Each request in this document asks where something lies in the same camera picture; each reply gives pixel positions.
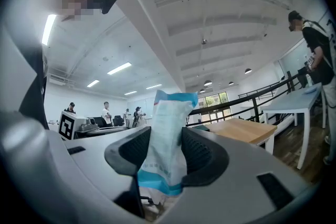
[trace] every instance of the white snack bag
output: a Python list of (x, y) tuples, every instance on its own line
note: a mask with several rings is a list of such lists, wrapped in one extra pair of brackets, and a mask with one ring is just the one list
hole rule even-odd
[(138, 171), (139, 187), (159, 191), (150, 191), (155, 204), (162, 194), (175, 196), (182, 191), (182, 177), (187, 174), (181, 150), (182, 127), (197, 102), (197, 93), (156, 93), (148, 152)]

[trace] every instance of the white wall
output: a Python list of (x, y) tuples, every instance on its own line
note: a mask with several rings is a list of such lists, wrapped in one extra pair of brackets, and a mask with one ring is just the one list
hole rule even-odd
[(127, 108), (127, 101), (104, 95), (85, 93), (58, 86), (52, 83), (47, 84), (44, 108), (47, 121), (59, 120), (61, 111), (66, 109), (70, 102), (75, 103), (75, 112), (79, 116), (97, 117), (101, 116), (104, 102), (110, 103), (110, 114), (122, 115)]
[(269, 63), (239, 83), (240, 93), (251, 92), (281, 79), (274, 63)]

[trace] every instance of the wooden floor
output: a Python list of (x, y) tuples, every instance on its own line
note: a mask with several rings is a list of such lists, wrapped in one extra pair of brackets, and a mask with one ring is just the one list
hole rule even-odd
[(282, 134), (275, 137), (273, 155), (300, 174), (307, 182), (318, 182), (325, 170), (323, 157), (329, 154), (329, 145), (324, 137), (329, 135), (329, 127), (322, 129), (322, 113), (310, 119), (310, 135), (308, 150), (303, 167), (299, 170), (297, 165), (301, 153), (303, 140), (303, 120), (299, 119), (298, 126), (292, 124)]

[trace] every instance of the white table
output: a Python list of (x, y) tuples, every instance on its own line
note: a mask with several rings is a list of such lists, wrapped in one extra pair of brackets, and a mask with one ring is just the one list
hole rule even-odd
[(303, 165), (304, 158), (306, 157), (307, 148), (308, 148), (308, 140), (309, 140), (309, 131), (310, 131), (310, 109), (313, 106), (315, 100), (322, 94), (322, 109), (323, 109), (323, 120), (322, 120), (322, 128), (325, 128), (325, 107), (326, 107), (326, 99), (324, 96), (324, 92), (322, 90), (322, 84), (318, 83), (314, 85), (317, 87), (315, 92), (311, 92), (305, 94), (304, 92), (307, 88), (303, 88), (300, 90), (296, 90), (290, 92), (288, 95), (285, 95), (278, 100), (275, 99), (270, 105), (261, 106), (261, 109), (264, 111), (265, 115), (265, 123), (268, 123), (268, 116), (269, 113), (294, 113), (295, 115), (295, 126), (298, 124), (298, 116), (297, 113), (304, 113), (304, 132), (303, 132), (303, 143), (301, 154), (299, 158), (299, 163), (297, 168), (301, 169)]

